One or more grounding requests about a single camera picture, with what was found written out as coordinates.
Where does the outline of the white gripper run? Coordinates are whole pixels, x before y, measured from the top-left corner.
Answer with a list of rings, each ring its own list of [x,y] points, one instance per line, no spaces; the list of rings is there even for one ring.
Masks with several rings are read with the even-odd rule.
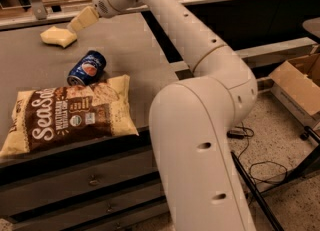
[[[96,10],[92,6],[81,10],[67,25],[70,31],[77,33],[93,25],[99,20],[99,15],[104,18],[112,18],[122,11],[139,5],[138,0],[92,0],[92,2]]]

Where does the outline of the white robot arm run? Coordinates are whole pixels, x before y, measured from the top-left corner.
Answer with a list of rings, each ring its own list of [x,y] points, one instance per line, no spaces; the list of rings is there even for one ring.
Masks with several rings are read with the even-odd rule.
[[[149,7],[193,76],[158,92],[149,131],[176,231],[256,231],[227,133],[252,110],[248,65],[178,0],[92,0],[100,16]]]

